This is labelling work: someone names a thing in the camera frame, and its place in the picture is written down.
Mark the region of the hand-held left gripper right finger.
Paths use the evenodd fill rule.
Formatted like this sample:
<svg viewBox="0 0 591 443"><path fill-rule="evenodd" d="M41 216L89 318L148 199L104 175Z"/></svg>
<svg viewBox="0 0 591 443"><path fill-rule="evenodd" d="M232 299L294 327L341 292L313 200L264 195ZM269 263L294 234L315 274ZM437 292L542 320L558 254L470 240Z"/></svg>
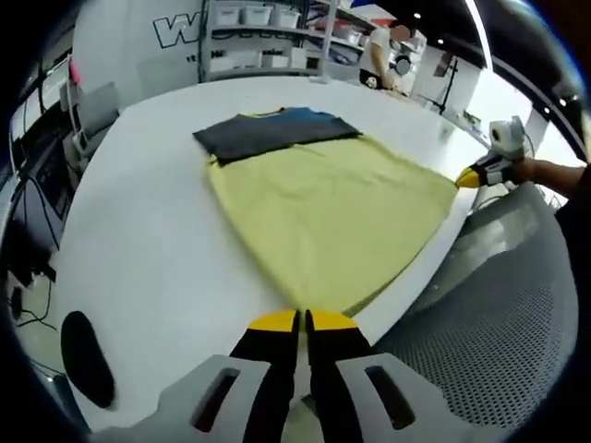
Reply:
<svg viewBox="0 0 591 443"><path fill-rule="evenodd" d="M310 389L327 442L463 442L464 422L438 388L375 353L341 314L306 312Z"/></svg>

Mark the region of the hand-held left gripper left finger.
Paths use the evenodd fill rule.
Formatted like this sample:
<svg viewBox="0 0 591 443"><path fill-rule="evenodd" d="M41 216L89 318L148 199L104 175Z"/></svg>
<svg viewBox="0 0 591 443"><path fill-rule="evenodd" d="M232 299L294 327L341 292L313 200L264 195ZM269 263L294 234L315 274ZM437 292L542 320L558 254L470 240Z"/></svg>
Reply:
<svg viewBox="0 0 591 443"><path fill-rule="evenodd" d="M216 354L160 395L156 442L279 442L294 396L298 313L250 323L228 355Z"/></svg>

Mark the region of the person's right hand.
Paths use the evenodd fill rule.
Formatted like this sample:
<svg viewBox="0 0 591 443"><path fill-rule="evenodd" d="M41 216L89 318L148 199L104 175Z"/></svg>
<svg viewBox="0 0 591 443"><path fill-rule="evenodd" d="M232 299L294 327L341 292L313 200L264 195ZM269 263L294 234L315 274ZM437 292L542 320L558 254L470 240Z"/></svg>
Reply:
<svg viewBox="0 0 591 443"><path fill-rule="evenodd" d="M516 185L525 182L534 182L536 177L537 161L532 158L523 158L512 163L513 179Z"/></svg>

